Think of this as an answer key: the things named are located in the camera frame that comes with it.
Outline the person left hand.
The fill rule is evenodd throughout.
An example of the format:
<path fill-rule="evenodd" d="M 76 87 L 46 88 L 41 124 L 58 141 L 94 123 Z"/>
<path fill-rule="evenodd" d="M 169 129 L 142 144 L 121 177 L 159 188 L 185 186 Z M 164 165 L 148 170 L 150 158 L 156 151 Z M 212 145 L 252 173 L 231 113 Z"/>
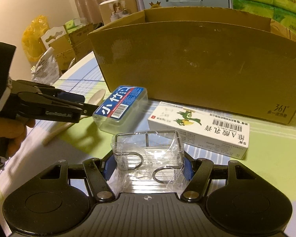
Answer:
<path fill-rule="evenodd" d="M 19 150 L 27 136 L 27 127 L 33 128 L 36 124 L 34 119 L 26 122 L 0 117 L 0 137 L 9 139 L 7 148 L 8 157 L 12 157 Z"/>

